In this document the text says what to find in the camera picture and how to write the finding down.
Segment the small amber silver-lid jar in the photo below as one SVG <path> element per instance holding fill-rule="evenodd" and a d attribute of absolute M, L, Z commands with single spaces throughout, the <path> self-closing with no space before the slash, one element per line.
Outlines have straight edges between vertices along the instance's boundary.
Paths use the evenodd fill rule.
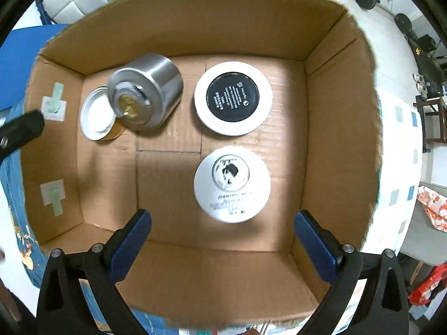
<path fill-rule="evenodd" d="M 108 100 L 108 90 L 100 86 L 91 91 L 80 110 L 80 128 L 88 140 L 111 141 L 125 130 Z"/>

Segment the stainless steel canister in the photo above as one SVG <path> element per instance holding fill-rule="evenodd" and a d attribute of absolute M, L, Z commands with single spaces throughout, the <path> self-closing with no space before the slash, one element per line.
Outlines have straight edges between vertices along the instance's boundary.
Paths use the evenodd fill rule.
<path fill-rule="evenodd" d="M 154 131 L 180 103 L 183 77 L 169 58 L 147 54 L 115 70 L 108 79 L 108 100 L 133 131 Z"/>

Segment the white purifying cream jar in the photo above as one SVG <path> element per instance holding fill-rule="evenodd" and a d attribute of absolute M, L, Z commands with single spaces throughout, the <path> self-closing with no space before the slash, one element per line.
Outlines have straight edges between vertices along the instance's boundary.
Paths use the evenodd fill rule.
<path fill-rule="evenodd" d="M 193 182 L 199 206 L 218 222 L 247 222 L 266 206 L 271 191 L 267 165 L 247 148 L 225 146 L 202 160 Z"/>

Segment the white jar black lid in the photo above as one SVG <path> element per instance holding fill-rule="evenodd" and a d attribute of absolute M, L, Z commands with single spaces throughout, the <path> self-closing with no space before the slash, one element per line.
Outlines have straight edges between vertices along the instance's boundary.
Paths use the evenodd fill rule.
<path fill-rule="evenodd" d="M 231 137 L 247 135 L 269 116 L 273 90 L 265 75 L 240 61 L 208 68 L 197 82 L 196 113 L 211 131 Z"/>

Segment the blue striped bedspread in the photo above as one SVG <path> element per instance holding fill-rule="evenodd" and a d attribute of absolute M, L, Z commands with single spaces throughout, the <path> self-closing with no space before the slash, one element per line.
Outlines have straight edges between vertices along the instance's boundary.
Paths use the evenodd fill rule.
<path fill-rule="evenodd" d="M 23 115 L 23 112 L 24 100 L 22 99 L 9 109 L 8 115 L 4 117 L 5 121 L 1 121 L 1 127 L 3 123 L 9 123 L 12 119 Z M 41 251 L 27 219 L 20 150 L 12 153 L 1 164 L 1 188 L 8 202 L 7 209 L 6 204 L 1 204 L 1 217 L 9 214 L 12 229 L 8 232 L 14 238 L 11 243 L 14 243 L 14 246 L 17 247 L 12 253 L 7 251 L 6 260 L 7 263 L 9 259 L 18 263 L 17 270 L 6 270 L 5 274 L 10 276 L 6 286 L 8 289 L 12 289 L 13 294 L 18 296 L 18 299 L 24 303 L 32 315 L 35 315 L 39 289 L 48 256 Z M 104 317 L 99 311 L 92 291 L 83 285 L 83 293 L 94 319 L 99 320 L 100 325 L 105 325 Z M 149 334 L 179 334 L 178 329 L 169 328 L 162 318 L 137 310 L 132 311 Z"/>

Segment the blue foam mat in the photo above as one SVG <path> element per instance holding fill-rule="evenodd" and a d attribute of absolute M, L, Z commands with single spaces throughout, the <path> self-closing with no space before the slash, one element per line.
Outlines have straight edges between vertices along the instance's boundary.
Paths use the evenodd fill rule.
<path fill-rule="evenodd" d="M 12 30 L 1 46 L 0 83 L 1 111 L 24 98 L 35 57 L 46 42 L 67 24 L 41 25 Z"/>

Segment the orange floral cloth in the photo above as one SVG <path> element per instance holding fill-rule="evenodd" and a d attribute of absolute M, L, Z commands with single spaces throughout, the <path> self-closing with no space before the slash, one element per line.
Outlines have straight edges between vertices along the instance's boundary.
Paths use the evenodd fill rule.
<path fill-rule="evenodd" d="M 419 186 L 417 200 L 422 204 L 431 225 L 438 231 L 447 232 L 446 197 L 426 186 Z"/>

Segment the brown wooden chair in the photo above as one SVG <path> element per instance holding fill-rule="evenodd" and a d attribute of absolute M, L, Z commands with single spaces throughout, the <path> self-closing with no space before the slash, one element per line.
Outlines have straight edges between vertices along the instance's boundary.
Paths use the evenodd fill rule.
<path fill-rule="evenodd" d="M 420 115 L 423 144 L 422 152 L 430 153 L 428 144 L 446 144 L 446 102 L 443 97 L 426 99 L 415 97 L 414 108 Z"/>

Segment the open cardboard box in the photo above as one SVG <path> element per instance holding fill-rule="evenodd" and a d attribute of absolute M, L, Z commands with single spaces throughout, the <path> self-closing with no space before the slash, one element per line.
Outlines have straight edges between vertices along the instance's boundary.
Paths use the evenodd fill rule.
<path fill-rule="evenodd" d="M 158 131 L 85 138 L 83 99 L 114 68 L 147 53 L 169 57 L 183 98 Z M 263 124 L 239 138 L 207 129 L 193 92 L 215 64 L 258 68 L 273 89 Z M 300 321 L 327 292 L 296 240 L 308 210 L 360 247 L 377 202 L 381 123 L 374 58 L 348 10 L 330 0 L 119 0 L 70 25 L 38 53 L 25 108 L 64 85 L 64 120 L 49 120 L 21 151 L 26 213 L 40 249 L 87 250 L 137 209 L 152 217 L 148 240 L 118 286 L 132 308 L 202 329 Z M 266 163 L 266 207 L 238 225 L 197 204 L 199 163 L 227 145 Z"/>

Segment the barbell on floor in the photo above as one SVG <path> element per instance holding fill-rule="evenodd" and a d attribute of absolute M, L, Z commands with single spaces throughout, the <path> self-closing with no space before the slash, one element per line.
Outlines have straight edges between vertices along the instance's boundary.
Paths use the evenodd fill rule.
<path fill-rule="evenodd" d="M 414 32 L 412 22 L 407 15 L 403 13 L 393 13 L 392 10 L 385 7 L 380 0 L 355 0 L 355 2 L 364 11 L 371 11 L 375 8 L 385 11 L 385 13 L 393 18 L 396 26 L 404 35 L 409 36 Z"/>

